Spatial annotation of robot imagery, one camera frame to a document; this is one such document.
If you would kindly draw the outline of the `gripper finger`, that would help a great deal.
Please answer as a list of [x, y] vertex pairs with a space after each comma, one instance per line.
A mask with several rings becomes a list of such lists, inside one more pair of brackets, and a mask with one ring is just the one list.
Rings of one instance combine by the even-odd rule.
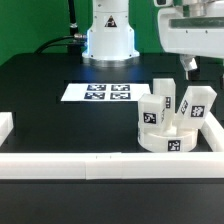
[[198, 78], [198, 66], [194, 55], [182, 54], [180, 62], [185, 70], [187, 80], [196, 80]]

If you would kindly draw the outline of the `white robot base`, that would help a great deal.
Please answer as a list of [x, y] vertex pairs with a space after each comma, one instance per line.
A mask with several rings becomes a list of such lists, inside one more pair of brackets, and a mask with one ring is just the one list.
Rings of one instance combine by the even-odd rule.
[[83, 62], [99, 67], [137, 63], [135, 33], [129, 25], [129, 0], [92, 0], [93, 22], [87, 31]]

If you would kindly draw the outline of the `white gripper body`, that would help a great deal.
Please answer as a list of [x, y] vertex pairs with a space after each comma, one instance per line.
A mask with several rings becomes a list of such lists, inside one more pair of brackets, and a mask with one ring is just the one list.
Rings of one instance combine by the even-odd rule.
[[208, 6], [200, 17], [184, 17], [182, 7], [167, 7], [157, 19], [165, 52], [224, 59], [224, 6]]

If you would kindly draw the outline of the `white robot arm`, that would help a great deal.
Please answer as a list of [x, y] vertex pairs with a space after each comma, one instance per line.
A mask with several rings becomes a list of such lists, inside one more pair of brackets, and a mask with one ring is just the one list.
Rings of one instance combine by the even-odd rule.
[[224, 0], [154, 0], [161, 46], [180, 56], [188, 80], [196, 80], [197, 57], [224, 61]]

